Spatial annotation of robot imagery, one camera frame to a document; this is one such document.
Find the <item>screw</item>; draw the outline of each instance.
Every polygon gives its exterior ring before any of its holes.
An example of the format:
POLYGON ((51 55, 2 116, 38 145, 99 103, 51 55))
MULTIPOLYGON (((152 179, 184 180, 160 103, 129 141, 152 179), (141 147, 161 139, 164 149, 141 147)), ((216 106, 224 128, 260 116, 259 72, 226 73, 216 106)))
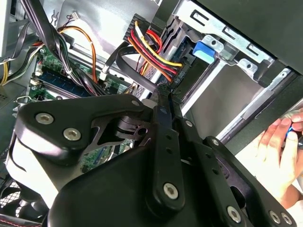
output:
POLYGON ((190 122, 190 121, 185 121, 185 123, 186 123, 189 127, 193 127, 192 122, 190 122))
POLYGON ((160 108, 161 112, 164 114, 167 114, 166 110, 164 108, 160 108))
POLYGON ((81 133, 77 129, 68 128, 63 132, 63 136, 70 141, 77 141, 81 138, 81 133))
POLYGON ((165 183, 163 186, 164 193, 171 199, 176 200, 178 198, 178 190, 171 183, 165 183))
POLYGON ((51 124, 53 117, 48 113, 40 113, 36 115, 36 121, 40 124, 51 124))
POLYGON ((140 106, 140 104, 137 101, 132 101, 132 104, 136 105, 136 106, 140 106))
POLYGON ((218 145, 219 145, 218 141, 217 141, 217 140, 215 140, 215 139, 212 139, 212 142, 213 142, 213 144, 214 144, 214 145, 216 145, 216 146, 218 146, 218 145))
POLYGON ((282 72, 282 73, 281 73, 281 76, 282 76, 282 77, 286 77, 286 76, 287 76, 287 72, 282 72))
POLYGON ((277 224, 281 223, 280 218, 278 217, 278 215, 275 212, 273 212, 272 210, 270 210, 269 214, 270 214, 271 218, 274 220, 274 222, 276 222, 277 224))
POLYGON ((227 213, 229 215, 229 217, 231 217, 231 219, 236 222, 236 223, 240 223, 241 222, 241 216, 239 214, 239 212, 232 206, 227 207, 227 213))
POLYGON ((287 224, 289 224, 289 225, 292 225, 292 224, 293 224, 293 222, 291 221, 291 219, 290 219, 285 213, 282 212, 281 215, 282 215, 284 221, 285 221, 287 224))

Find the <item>finger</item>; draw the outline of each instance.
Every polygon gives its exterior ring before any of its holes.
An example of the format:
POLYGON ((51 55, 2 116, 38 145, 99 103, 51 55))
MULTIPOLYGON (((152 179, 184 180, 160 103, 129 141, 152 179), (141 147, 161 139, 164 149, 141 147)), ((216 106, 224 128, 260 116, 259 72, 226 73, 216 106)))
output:
POLYGON ((293 123, 292 128, 295 131, 303 131, 303 122, 293 123))
POLYGON ((295 177, 297 165, 298 136, 294 131, 288 133, 281 157, 280 169, 290 180, 295 177))
POLYGON ((260 143, 259 143, 259 148, 258 148, 258 154, 257 157, 259 161, 264 162, 266 159, 266 153, 267 153, 267 145, 269 143, 270 138, 276 131, 278 125, 280 124, 281 120, 278 119, 272 125, 269 126, 267 131, 264 133, 260 143))
POLYGON ((266 162, 277 166, 280 164, 281 147, 291 123, 289 118, 284 118, 277 127, 267 145, 266 162))
POLYGON ((249 145, 250 150, 252 151, 253 157, 256 157, 258 154, 259 144, 260 144, 260 141, 261 141, 264 133, 265 133, 265 131, 261 132, 261 134, 258 135, 249 145))
POLYGON ((303 122, 303 108, 301 108, 299 111, 300 112, 298 114, 291 116, 292 122, 303 122))

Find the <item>blue tab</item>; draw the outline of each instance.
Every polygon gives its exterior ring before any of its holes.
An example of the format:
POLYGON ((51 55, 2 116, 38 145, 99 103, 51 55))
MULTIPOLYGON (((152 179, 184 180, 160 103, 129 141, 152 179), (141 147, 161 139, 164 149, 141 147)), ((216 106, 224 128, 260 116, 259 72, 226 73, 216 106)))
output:
POLYGON ((211 64, 214 62, 214 54, 215 51, 210 48, 209 46, 205 45, 202 42, 198 42, 193 50, 193 54, 207 62, 208 64, 211 64))

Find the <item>black arm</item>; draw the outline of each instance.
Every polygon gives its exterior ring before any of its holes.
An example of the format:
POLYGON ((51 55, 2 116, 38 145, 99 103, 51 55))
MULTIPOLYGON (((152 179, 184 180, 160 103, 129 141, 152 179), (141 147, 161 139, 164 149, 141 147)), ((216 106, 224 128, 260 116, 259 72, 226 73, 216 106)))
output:
POLYGON ((296 226, 220 141, 199 138, 172 94, 159 88, 154 95, 158 105, 153 109, 131 95, 21 108, 17 139, 53 165, 72 166, 98 147, 125 138, 136 141, 134 148, 65 185, 49 212, 48 227, 287 227, 282 213, 296 226), (54 121, 37 122, 39 113, 54 121), (67 128, 81 137, 67 140, 67 128))

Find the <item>orange wire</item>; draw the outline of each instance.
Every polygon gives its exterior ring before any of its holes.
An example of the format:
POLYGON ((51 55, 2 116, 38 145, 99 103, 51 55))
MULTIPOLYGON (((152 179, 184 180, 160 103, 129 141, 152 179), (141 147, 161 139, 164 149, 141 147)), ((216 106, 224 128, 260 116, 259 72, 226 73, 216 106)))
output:
MULTIPOLYGON (((153 37, 153 39, 157 42, 157 44, 160 46, 159 47, 159 50, 157 51, 157 53, 160 53, 160 51, 161 51, 161 49, 162 49, 162 43, 159 43, 158 42, 158 40, 160 40, 160 38, 159 37, 156 37, 153 33, 151 33, 150 32, 150 30, 147 30, 147 34, 149 34, 151 37, 153 37)), ((143 65, 145 64, 145 66, 142 68, 142 70, 141 70, 141 75, 143 76, 144 75, 144 73, 145 73, 145 71, 146 71, 146 69, 147 69, 147 66, 148 66, 148 63, 145 61, 144 63, 143 63, 143 65)))
POLYGON ((169 77, 169 75, 167 75, 164 71, 162 71, 157 65, 155 65, 152 61, 150 61, 148 58, 146 58, 144 55, 143 55, 143 53, 139 50, 139 48, 137 48, 136 46, 135 46, 135 44, 133 43, 133 41, 130 39, 130 37, 128 37, 127 38, 128 39, 128 41, 129 41, 129 43, 131 44, 131 45, 133 45, 133 47, 135 48, 135 50, 149 63, 149 64, 151 64, 153 67, 155 67, 157 70, 159 70, 162 74, 163 74, 163 76, 165 76, 165 78, 169 81, 169 82, 171 82, 171 78, 169 77))
POLYGON ((73 30, 73 29, 75 29, 75 30, 81 32, 82 34, 84 34, 85 37, 87 38, 87 40, 90 42, 90 46, 91 46, 91 50, 92 50, 92 59, 93 59, 92 75, 93 75, 94 82, 98 83, 98 78, 97 78, 97 73, 96 73, 96 62, 97 62, 96 49, 95 49, 93 41, 91 40, 89 35, 82 28, 79 28, 79 27, 76 27, 76 26, 63 27, 62 30, 60 30, 59 32, 62 33, 66 30, 73 30))

